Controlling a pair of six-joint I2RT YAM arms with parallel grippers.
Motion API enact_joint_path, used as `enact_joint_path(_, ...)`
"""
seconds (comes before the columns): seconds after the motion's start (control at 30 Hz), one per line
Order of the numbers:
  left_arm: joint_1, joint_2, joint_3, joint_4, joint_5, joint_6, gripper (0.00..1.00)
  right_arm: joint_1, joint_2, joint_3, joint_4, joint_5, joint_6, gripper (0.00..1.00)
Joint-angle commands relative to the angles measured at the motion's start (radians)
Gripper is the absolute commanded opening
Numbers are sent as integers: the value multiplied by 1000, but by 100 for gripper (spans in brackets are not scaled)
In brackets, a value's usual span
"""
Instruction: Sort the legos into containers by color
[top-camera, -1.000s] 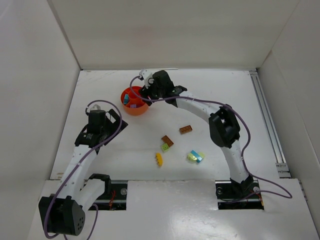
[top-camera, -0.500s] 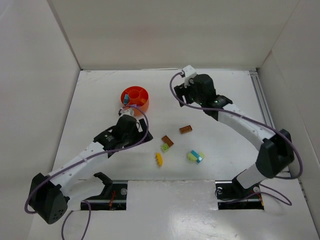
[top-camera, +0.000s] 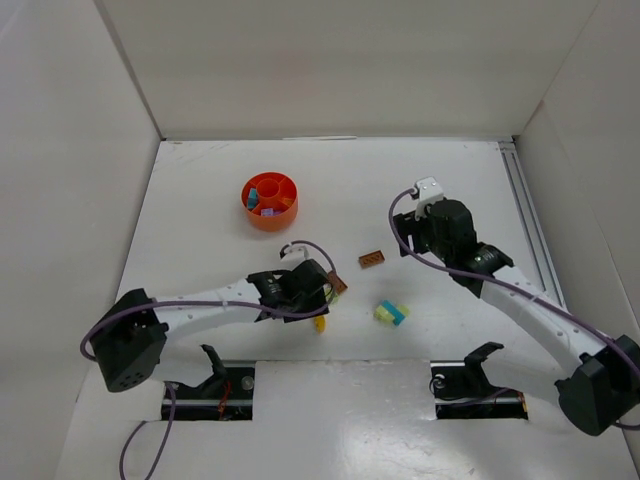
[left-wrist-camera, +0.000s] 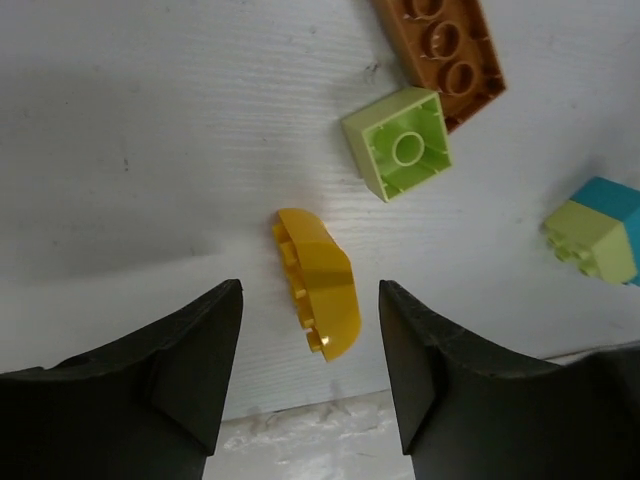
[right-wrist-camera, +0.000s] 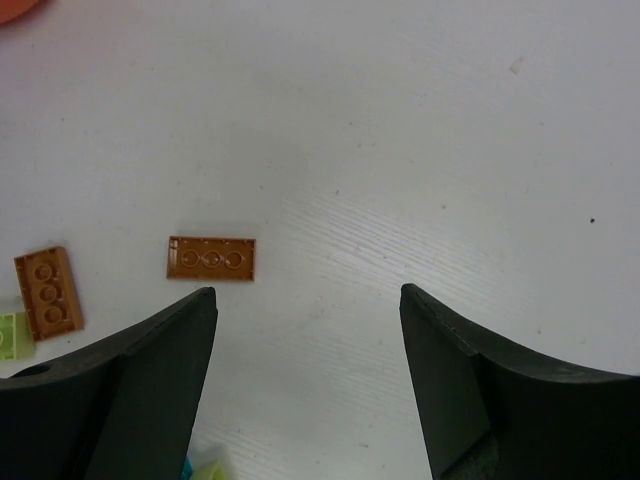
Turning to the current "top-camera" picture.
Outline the yellow curved lego brick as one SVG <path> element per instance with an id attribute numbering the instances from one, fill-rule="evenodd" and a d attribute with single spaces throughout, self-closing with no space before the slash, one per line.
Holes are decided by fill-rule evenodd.
<path id="1" fill-rule="evenodd" d="M 327 321 L 324 316 L 317 316 L 313 320 L 315 331 L 322 334 L 326 331 Z"/>

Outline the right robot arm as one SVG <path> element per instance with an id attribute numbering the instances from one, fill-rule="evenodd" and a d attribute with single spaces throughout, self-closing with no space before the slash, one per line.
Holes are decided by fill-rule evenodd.
<path id="1" fill-rule="evenodd" d="M 424 263 L 509 317 L 542 346 L 559 366 L 559 375 L 538 380 L 542 395 L 583 433 L 598 436 L 639 405 L 639 346 L 616 339 L 551 302 L 531 284 L 513 260 L 481 242 L 473 217 L 458 200 L 429 201 L 413 212 L 388 212 L 402 256 Z"/>

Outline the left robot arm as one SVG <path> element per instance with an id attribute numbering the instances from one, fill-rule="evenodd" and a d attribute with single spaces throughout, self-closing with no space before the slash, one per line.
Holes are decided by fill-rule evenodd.
<path id="1" fill-rule="evenodd" d="M 174 352 L 179 340 L 227 325 L 290 323 L 326 314 L 329 285 L 324 268 L 308 259 L 291 270 L 253 273 L 223 288 L 182 297 L 152 298 L 134 289 L 94 326 L 84 348 L 111 393 L 153 379 L 211 396 L 227 381 L 226 367 L 207 344 L 200 347 L 202 359 Z"/>

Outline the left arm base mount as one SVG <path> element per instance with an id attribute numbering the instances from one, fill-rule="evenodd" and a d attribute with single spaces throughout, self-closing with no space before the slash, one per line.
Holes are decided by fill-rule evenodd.
<path id="1" fill-rule="evenodd" d="M 163 420 L 232 422 L 253 417 L 255 367 L 252 361 L 226 361 L 210 345 L 171 349 L 153 372 L 163 381 Z"/>

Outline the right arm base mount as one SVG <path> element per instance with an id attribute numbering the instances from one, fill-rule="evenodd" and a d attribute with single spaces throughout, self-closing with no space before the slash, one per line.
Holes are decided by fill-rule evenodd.
<path id="1" fill-rule="evenodd" d="M 437 420 L 527 420 L 524 395 L 488 381 L 482 364 L 504 346 L 487 342 L 463 360 L 430 363 L 429 390 L 435 398 Z"/>

